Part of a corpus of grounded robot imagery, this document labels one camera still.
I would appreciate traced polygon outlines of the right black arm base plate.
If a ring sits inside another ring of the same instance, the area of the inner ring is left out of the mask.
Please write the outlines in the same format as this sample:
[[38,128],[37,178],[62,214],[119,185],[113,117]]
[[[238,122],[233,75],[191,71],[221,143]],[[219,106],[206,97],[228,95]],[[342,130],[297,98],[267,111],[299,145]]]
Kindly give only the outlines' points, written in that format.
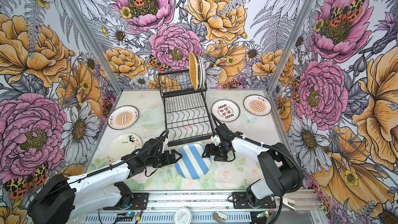
[[233,203],[235,209],[276,208],[276,202],[274,198],[267,196],[259,200],[252,193],[249,192],[232,192],[232,199],[230,199],[229,201]]

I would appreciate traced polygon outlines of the pale glass plate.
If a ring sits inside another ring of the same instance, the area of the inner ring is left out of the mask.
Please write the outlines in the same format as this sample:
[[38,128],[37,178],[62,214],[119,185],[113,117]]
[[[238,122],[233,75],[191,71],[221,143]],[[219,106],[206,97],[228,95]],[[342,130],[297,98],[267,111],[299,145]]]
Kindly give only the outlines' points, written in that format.
[[113,139],[106,148],[106,159],[109,163],[120,160],[123,156],[142,148],[141,138],[134,133],[126,133]]

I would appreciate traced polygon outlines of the white plate green red rim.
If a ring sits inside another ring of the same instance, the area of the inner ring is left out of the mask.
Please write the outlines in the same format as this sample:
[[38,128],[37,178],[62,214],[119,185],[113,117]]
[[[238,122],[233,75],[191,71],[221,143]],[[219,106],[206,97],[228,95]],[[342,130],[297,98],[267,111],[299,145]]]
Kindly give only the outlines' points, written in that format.
[[199,80],[198,89],[202,89],[203,79],[204,79],[203,62],[199,55],[196,55],[196,57],[197,57],[197,61],[198,61],[198,80]]

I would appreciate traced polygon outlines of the white plate red ring pattern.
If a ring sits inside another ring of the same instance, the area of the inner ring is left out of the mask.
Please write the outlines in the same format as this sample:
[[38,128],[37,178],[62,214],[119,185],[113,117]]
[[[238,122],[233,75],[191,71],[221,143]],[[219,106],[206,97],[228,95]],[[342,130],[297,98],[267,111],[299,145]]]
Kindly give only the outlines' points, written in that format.
[[221,99],[211,106],[211,113],[222,122],[232,122],[240,116],[240,108],[231,100]]

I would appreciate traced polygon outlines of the blue white striped plate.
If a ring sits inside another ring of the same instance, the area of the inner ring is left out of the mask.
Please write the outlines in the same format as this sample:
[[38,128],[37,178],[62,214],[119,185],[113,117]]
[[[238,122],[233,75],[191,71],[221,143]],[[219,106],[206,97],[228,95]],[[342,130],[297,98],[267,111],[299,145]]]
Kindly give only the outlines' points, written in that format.
[[210,171],[211,159],[202,157],[204,149],[200,144],[188,144],[180,148],[178,152],[182,158],[175,164],[175,168],[181,177],[197,180]]

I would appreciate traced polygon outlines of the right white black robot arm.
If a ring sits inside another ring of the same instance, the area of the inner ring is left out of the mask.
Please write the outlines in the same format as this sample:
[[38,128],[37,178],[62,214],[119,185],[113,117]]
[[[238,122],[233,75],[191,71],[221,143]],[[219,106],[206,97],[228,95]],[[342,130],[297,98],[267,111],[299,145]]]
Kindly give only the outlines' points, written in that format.
[[303,172],[283,143],[267,145],[246,137],[241,132],[232,132],[226,124],[211,114],[216,123],[215,135],[205,146],[203,158],[213,157],[215,161],[230,162],[228,154],[242,153],[260,165],[263,178],[246,189],[249,206],[256,208],[267,197],[283,197],[302,187]]

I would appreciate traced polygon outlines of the white plate with chinese characters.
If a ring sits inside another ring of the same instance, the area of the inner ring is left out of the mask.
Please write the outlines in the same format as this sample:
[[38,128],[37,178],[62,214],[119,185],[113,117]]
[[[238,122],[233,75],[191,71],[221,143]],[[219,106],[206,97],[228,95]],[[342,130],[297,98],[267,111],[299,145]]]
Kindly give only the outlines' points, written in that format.
[[205,63],[202,58],[200,58],[201,61],[201,75],[202,75],[202,89],[206,88],[206,70],[205,70]]

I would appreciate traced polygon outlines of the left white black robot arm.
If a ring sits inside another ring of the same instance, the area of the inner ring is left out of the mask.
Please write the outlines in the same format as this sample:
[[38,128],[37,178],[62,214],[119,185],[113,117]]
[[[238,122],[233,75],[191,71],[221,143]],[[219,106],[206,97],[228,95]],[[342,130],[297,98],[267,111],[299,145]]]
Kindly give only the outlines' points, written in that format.
[[76,176],[56,175],[47,180],[28,206],[35,224],[66,224],[71,219],[101,208],[129,209],[136,204],[125,180],[154,169],[175,164],[182,158],[176,150],[164,150],[169,134],[145,142],[140,149],[116,162],[90,173]]

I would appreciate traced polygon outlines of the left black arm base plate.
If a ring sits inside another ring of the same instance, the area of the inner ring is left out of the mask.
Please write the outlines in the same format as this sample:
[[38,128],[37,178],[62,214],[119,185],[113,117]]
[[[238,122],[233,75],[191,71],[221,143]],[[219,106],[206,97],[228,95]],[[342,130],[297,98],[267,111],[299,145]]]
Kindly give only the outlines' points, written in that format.
[[149,202],[149,193],[136,192],[127,197],[127,203],[124,204],[123,209],[132,210],[146,210]]

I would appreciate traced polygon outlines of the yellow woven square plate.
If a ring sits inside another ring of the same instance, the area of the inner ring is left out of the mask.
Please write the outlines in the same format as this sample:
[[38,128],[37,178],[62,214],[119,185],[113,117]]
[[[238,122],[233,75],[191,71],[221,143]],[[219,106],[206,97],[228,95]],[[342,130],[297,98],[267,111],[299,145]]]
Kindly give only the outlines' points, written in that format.
[[197,90],[199,86],[198,62],[195,54],[191,51],[189,52],[189,76],[193,89]]

